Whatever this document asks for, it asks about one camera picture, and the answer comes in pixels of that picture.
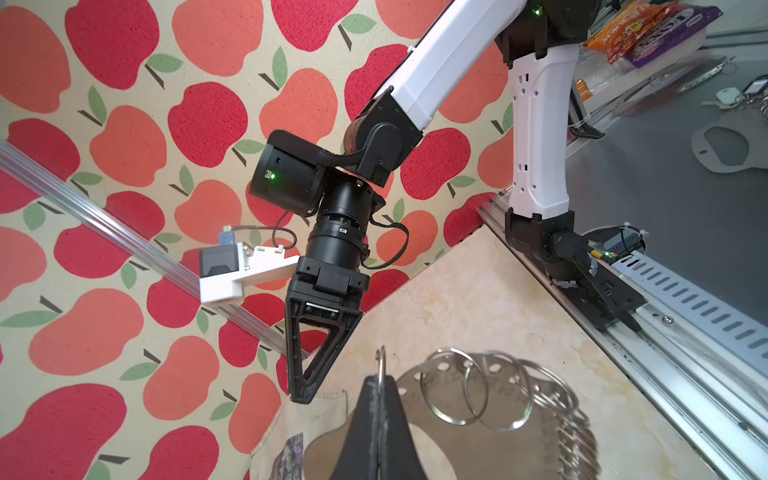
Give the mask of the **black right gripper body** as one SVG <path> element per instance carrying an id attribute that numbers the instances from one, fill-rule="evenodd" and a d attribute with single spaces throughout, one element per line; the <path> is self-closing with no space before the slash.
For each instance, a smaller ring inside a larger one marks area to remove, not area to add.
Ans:
<path id="1" fill-rule="evenodd" d="M 301 256 L 290 281 L 290 304 L 312 303 L 341 311 L 360 311 L 370 277 L 352 269 Z"/>

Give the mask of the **metal key organizer plate with rings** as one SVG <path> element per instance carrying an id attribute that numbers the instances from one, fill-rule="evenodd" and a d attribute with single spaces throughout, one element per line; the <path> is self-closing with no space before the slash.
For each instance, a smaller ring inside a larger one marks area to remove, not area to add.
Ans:
<path id="1" fill-rule="evenodd" d="M 383 349 L 376 359 L 374 375 L 383 382 L 389 375 Z M 536 362 L 499 350 L 447 347 L 394 380 L 426 479 L 601 475 L 598 442 L 577 394 Z M 354 412 L 306 448 L 305 478 L 348 479 Z"/>

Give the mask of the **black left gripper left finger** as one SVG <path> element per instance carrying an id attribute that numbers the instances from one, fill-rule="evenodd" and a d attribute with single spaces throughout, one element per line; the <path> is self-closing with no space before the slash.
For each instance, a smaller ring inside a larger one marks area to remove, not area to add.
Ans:
<path id="1" fill-rule="evenodd" d="M 365 378 L 347 436 L 347 478 L 377 479 L 383 383 L 378 375 Z"/>

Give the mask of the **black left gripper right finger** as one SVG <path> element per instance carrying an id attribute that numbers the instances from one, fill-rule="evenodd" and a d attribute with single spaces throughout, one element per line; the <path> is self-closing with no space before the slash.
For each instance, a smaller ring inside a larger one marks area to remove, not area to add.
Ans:
<path id="1" fill-rule="evenodd" d="M 379 478 L 426 479 L 401 402 L 398 386 L 386 375 L 380 388 Z"/>

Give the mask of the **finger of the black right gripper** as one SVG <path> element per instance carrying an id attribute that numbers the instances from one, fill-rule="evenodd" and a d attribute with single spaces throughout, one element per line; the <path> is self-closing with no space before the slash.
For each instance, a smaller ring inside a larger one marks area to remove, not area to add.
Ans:
<path id="1" fill-rule="evenodd" d="M 363 318 L 359 309 L 310 301 L 300 295 L 286 298 L 286 362 L 290 399 L 310 404 L 343 348 Z M 327 336 L 304 365 L 301 326 L 319 329 Z"/>

